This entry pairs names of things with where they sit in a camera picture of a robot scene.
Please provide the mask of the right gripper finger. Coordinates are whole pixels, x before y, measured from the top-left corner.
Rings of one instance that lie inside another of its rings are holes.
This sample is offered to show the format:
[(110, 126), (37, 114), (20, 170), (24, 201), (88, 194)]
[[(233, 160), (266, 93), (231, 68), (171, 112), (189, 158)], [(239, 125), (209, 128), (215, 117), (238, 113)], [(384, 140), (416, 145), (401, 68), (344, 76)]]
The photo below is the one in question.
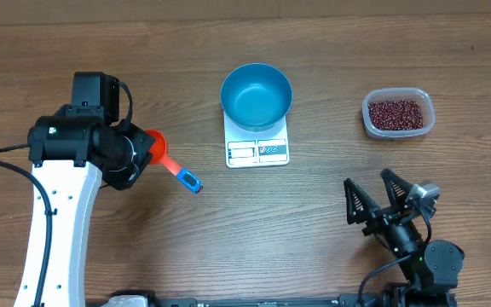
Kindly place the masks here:
[(376, 217), (378, 204), (351, 178), (344, 181), (347, 223), (365, 223)]
[(380, 176), (384, 182), (390, 206), (402, 209), (413, 185), (396, 175), (391, 169), (383, 169)]

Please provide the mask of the orange measuring scoop blue handle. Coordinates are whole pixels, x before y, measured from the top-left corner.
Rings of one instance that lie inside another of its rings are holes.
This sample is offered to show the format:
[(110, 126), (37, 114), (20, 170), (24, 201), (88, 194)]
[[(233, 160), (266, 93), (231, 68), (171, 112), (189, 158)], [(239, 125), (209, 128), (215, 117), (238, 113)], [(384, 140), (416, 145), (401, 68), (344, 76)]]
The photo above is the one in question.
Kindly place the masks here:
[(163, 133), (158, 130), (146, 130), (146, 133), (154, 139), (153, 145), (149, 148), (149, 153), (153, 156), (149, 164), (162, 165), (183, 186), (195, 194), (199, 193), (203, 188), (201, 181), (168, 155), (169, 144)]

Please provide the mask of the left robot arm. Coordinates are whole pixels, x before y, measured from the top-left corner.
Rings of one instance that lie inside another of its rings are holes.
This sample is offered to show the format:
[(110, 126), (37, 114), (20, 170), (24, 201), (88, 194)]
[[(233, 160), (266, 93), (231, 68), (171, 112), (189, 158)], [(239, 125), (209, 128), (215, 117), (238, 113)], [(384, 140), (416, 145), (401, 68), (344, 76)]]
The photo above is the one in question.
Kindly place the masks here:
[(119, 117), (125, 83), (76, 72), (72, 99), (29, 130), (32, 224), (17, 306), (83, 306), (90, 219), (102, 184), (130, 188), (152, 159), (154, 139)]

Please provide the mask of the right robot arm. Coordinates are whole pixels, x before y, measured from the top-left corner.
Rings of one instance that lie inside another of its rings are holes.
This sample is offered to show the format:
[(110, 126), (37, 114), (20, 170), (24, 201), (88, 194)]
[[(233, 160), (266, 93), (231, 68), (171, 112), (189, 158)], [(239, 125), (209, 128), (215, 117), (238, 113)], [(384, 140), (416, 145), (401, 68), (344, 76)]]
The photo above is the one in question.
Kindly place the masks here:
[[(350, 306), (455, 306), (451, 293), (458, 286), (464, 251), (447, 240), (433, 240), (430, 220), (436, 213), (440, 188), (432, 182), (412, 184), (390, 169), (380, 173), (390, 205), (379, 206), (358, 184), (344, 181), (347, 223), (364, 224), (395, 260), (369, 273), (356, 294), (341, 294), (340, 305)], [(369, 280), (397, 266), (404, 283), (388, 283), (381, 293), (366, 293)]]

